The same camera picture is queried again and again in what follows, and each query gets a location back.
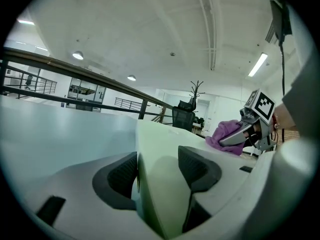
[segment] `metal railing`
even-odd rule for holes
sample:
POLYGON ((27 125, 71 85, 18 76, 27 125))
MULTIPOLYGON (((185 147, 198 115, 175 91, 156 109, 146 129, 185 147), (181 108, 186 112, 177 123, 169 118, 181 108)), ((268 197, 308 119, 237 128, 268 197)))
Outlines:
POLYGON ((146 112, 148 102, 162 106, 166 109, 170 109, 170 110, 172 109, 171 105, 157 98, 154 98, 150 95, 147 95, 139 90, 129 87, 123 83, 120 83, 108 77, 102 76, 100 74, 94 73, 92 71, 86 70, 79 66, 75 66, 58 59, 54 59, 52 57, 47 57, 44 55, 29 52, 29 51, 5 47, 3 49, 3 54, 1 55, 0 59, 2 59, 2 64, 0 68, 0 94, 1 95, 4 93, 16 93, 18 95, 31 96, 31 97, 36 97, 36 98, 46 99, 46 100, 56 101, 56 102, 62 102, 62 103, 76 104, 76 105, 89 106, 89 107, 114 110, 114 111, 137 113, 139 114, 138 119, 143 119, 145 115, 153 115, 153 116, 160 115, 157 113, 146 112), (94 102, 64 98, 64 97, 59 97, 55 95, 49 95, 46 93, 39 93, 39 92, 20 89, 20 88, 13 88, 11 86, 5 86, 4 79, 6 76, 6 70, 8 69, 8 62, 23 64, 23 65, 35 67, 38 69, 43 69, 43 70, 51 71, 54 73, 62 74, 72 78, 77 78, 92 84, 96 84, 102 87, 106 87, 108 89, 112 89, 130 96, 142 99, 140 110, 97 104, 94 102))
POLYGON ((114 105, 124 109, 133 109, 139 111, 141 109, 142 103, 116 97, 114 105))
MULTIPOLYGON (((6 87, 13 87, 17 89, 25 89, 25 90, 29 89, 29 91, 35 92, 35 93, 54 94, 56 91, 57 82, 44 78, 42 76, 39 76, 39 73, 40 73, 40 70, 38 72, 38 75, 36 75, 30 72, 15 68, 13 66, 7 65, 5 70, 3 85, 6 87), (14 74, 15 76, 12 76, 11 72, 19 73, 18 77, 16 76, 16 74, 14 74), (13 81, 14 83, 6 84, 5 83, 6 80, 9 80, 10 83, 13 81)), ((3 95, 5 96, 9 96, 10 94, 15 94, 15 92, 9 92, 9 91, 3 92, 3 95)), ((18 94, 18 97, 16 97, 16 99, 20 99, 28 96, 29 95, 21 96, 20 94, 18 94)))

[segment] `purple cloth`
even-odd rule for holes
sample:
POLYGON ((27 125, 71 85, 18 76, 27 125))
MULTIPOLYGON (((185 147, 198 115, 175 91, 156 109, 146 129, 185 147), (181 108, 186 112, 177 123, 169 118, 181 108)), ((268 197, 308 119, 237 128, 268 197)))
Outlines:
POLYGON ((222 147, 220 146, 219 141, 239 129, 241 126, 242 125, 238 120, 222 121, 218 124, 218 127, 215 129, 212 137, 205 137, 205 142, 217 150, 231 152, 237 156, 240 156, 242 150, 244 149, 245 143, 222 147))

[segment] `black cable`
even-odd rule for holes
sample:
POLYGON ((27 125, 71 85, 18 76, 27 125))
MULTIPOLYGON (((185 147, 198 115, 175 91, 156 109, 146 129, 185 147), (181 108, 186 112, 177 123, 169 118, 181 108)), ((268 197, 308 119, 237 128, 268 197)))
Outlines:
MULTIPOLYGON (((282 42, 279 42, 280 52, 281 52, 281 67, 282 67, 282 95, 285 96, 285 55, 284 55, 284 47, 282 42)), ((285 142, 285 129, 282 129, 282 143, 285 142)))

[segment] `office chair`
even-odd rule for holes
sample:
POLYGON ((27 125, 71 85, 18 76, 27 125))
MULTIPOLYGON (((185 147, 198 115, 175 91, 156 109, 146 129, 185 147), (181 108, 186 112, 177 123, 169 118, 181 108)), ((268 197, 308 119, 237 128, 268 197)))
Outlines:
POLYGON ((192 111, 186 111, 174 106, 172 108, 172 126, 191 132, 195 116, 192 111))

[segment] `ceiling light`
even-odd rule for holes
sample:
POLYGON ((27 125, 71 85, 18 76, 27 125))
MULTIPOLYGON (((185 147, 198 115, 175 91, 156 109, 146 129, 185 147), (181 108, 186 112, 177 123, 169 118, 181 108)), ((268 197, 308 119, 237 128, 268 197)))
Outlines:
POLYGON ((255 73, 258 71, 258 69, 261 67, 261 65, 265 62, 267 59, 268 55, 265 53, 262 53, 260 58, 258 59, 257 63, 254 65, 253 69, 251 72, 248 74, 249 77, 253 77, 255 73))
POLYGON ((84 59, 84 55, 81 51, 74 52, 72 56, 81 61, 84 59))
POLYGON ((42 48, 42 47, 39 47, 39 46, 36 46, 37 48, 41 49, 41 50, 44 50, 44 51, 48 51, 47 49, 45 48, 42 48))
POLYGON ((34 25, 34 23, 33 23, 32 21, 28 21, 28 20, 21 20, 21 19, 18 19, 18 22, 23 23, 23 24, 34 25))
POLYGON ((133 74, 129 75, 127 78, 131 81, 136 81, 136 77, 133 74))

